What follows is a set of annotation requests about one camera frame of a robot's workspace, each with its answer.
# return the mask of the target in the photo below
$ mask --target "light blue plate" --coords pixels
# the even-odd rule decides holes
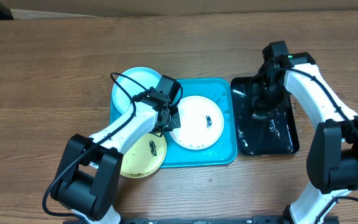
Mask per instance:
[[[158,72],[146,67],[130,68],[122,74],[139,82],[146,89],[149,89],[150,87],[155,88],[161,79],[161,75],[158,74]],[[144,91],[142,87],[125,77],[118,77],[117,82],[128,92],[130,96],[134,96]],[[116,85],[112,88],[111,98],[114,106],[121,114],[124,114],[128,110],[131,102],[125,93]]]
[[[169,133],[165,133],[167,155],[161,167],[195,167],[231,163],[237,156],[237,142],[230,85],[222,78],[191,78],[181,79],[178,82],[183,87],[183,97],[204,96],[217,104],[224,117],[223,133],[215,144],[202,150],[181,147]],[[110,123],[120,115],[111,102]]]

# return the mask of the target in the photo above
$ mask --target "black plate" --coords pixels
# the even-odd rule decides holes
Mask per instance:
[[[231,82],[237,147],[244,155],[293,154],[299,150],[298,135],[289,96],[267,117],[257,118],[245,92],[252,77]]]

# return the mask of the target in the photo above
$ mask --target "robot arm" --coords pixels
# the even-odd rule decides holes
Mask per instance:
[[[358,116],[357,113],[347,107],[327,85],[321,76],[317,65],[303,63],[295,65],[293,68],[315,76],[327,88],[335,102],[341,107],[344,114],[350,120],[354,119],[354,116]],[[344,121],[342,116],[336,111],[333,104],[328,99],[325,92],[310,78],[293,71],[287,71],[284,77],[284,87],[299,101],[315,129],[317,128],[318,123],[325,122],[328,119]]]
[[[118,120],[89,138],[75,134],[67,142],[52,186],[51,198],[64,207],[85,218],[88,223],[119,223],[120,216],[112,207],[124,154],[144,134],[156,131],[171,131],[180,127],[176,105],[173,105],[180,84],[165,75],[155,89],[133,97],[135,116],[111,138],[100,145],[102,139],[113,133],[132,116],[131,106]],[[83,156],[79,164],[72,164]],[[92,165],[98,171],[93,177],[81,170],[79,165]]]
[[[137,140],[139,140],[143,135],[154,130],[157,124],[158,111],[155,111],[150,105],[142,102],[135,102],[135,105],[137,111],[130,123],[123,127],[109,140],[102,143],[102,147],[105,147],[106,149],[115,148],[117,149],[117,152],[125,155]],[[133,110],[133,107],[130,106],[123,115],[115,120],[115,122],[110,124],[107,128],[104,128],[102,131],[92,134],[90,138],[92,138],[95,143],[100,141],[108,133],[111,133],[128,120]],[[95,168],[99,167],[99,164],[95,162],[91,162],[90,165]]]
[[[350,120],[357,116],[357,113],[348,108],[323,80],[317,65],[304,63],[295,65],[293,68],[315,76],[327,88],[335,102],[341,107],[344,114]],[[300,105],[305,110],[315,129],[319,123],[324,123],[329,119],[338,122],[344,121],[324,91],[310,78],[293,71],[287,71],[284,77],[284,87],[300,102]],[[329,194],[322,194],[320,189],[317,189],[309,182],[299,199],[291,204],[291,218],[294,223],[313,224],[316,221],[316,217],[333,197],[345,196],[350,192],[350,190],[341,189],[334,190]],[[320,223],[323,222],[324,217],[335,204],[336,202],[333,203],[328,211],[320,218]]]
[[[252,91],[258,91],[255,110],[274,108],[287,91],[300,102],[316,130],[306,162],[310,181],[300,198],[286,208],[284,218],[291,224],[323,223],[337,203],[331,203],[333,198],[358,189],[358,141],[323,89],[300,72],[315,77],[357,129],[358,115],[327,85],[308,53],[290,55],[284,42],[275,42],[263,50],[263,55],[259,82],[252,86]],[[352,149],[341,149],[344,140],[353,144]]]

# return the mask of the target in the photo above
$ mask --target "wooden table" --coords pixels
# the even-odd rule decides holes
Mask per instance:
[[[358,11],[0,21],[0,223],[61,223],[44,214],[41,198],[68,139],[109,124],[111,72],[143,65],[173,78],[231,81],[254,75],[262,49],[278,40],[290,52],[309,52],[358,112]],[[293,104],[297,155],[239,154],[228,166],[122,178],[115,208],[147,218],[281,214],[308,181],[314,134]],[[66,211],[53,200],[48,205]],[[358,203],[343,201],[331,214],[358,223]]]

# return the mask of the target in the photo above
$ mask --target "black cable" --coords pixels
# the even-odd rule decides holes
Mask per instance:
[[[131,77],[128,77],[128,76],[126,76],[126,75],[123,75],[123,74],[117,73],[117,72],[113,72],[112,74],[113,74],[113,75],[122,76],[122,77],[124,77],[124,78],[127,78],[127,79],[129,79],[130,81],[132,81],[132,82],[136,83],[137,85],[139,85],[140,87],[142,87],[145,91],[147,91],[147,89],[146,89],[144,86],[142,86],[142,84],[140,84],[139,82],[137,82],[136,80],[134,80],[134,79],[131,78]]]
[[[293,71],[296,73],[299,73],[301,75],[304,75],[308,78],[311,78],[314,82],[316,82],[320,88],[324,91],[324,93],[326,94],[326,96],[328,97],[328,99],[330,100],[330,102],[333,104],[335,110],[343,117],[343,119],[349,124],[349,126],[352,128],[352,130],[354,131],[354,134],[356,135],[356,138],[358,140],[358,130],[357,128],[353,125],[353,122],[343,113],[342,109],[340,106],[337,105],[337,103],[335,102],[334,98],[331,96],[331,94],[328,92],[327,88],[315,77],[310,75],[309,73],[306,73],[304,71],[301,70],[297,70],[294,68],[276,68],[275,70],[277,71]],[[337,197],[333,197],[333,199],[325,206],[325,208],[320,212],[320,214],[316,217],[316,221],[314,222],[315,224],[317,224],[320,221],[320,218],[329,210],[329,208],[333,205],[334,202],[337,202],[340,199],[346,199],[346,200],[353,200],[358,202],[358,198],[356,197],[350,197],[350,196],[337,196]]]
[[[90,152],[94,151],[98,146],[100,146],[103,142],[105,142],[106,140],[108,140],[109,138],[111,138],[111,136],[115,135],[118,131],[120,131],[123,127],[125,127],[125,125],[127,125],[132,118],[135,116],[136,114],[136,105],[135,102],[133,101],[133,99],[131,98],[131,96],[129,95],[129,93],[117,82],[116,79],[114,79],[114,77],[112,75],[122,75],[119,73],[112,73],[110,74],[110,78],[112,79],[112,81],[125,93],[125,95],[130,99],[134,110],[131,114],[131,116],[122,124],[120,125],[120,127],[118,127],[117,129],[115,129],[113,132],[107,134],[106,137],[102,138],[102,140],[98,141],[97,143],[93,144],[88,150],[86,150],[84,153],[82,153],[80,156],[78,156],[77,159],[75,159],[65,170],[63,170],[62,173],[60,173],[60,175],[49,185],[49,187],[47,188],[47,190],[44,193],[44,197],[42,199],[42,208],[44,210],[44,212],[48,215],[52,215],[52,216],[56,216],[56,217],[77,217],[79,219],[83,219],[82,216],[77,215],[75,213],[60,213],[60,212],[52,212],[47,208],[47,199],[48,199],[48,195],[52,189],[52,187],[60,181],[60,179],[63,177],[63,175],[70,170],[73,166],[76,166],[82,159],[84,159]],[[123,77],[126,77],[130,80],[132,80],[133,82],[135,82],[136,84],[138,84],[135,80],[122,75]]]

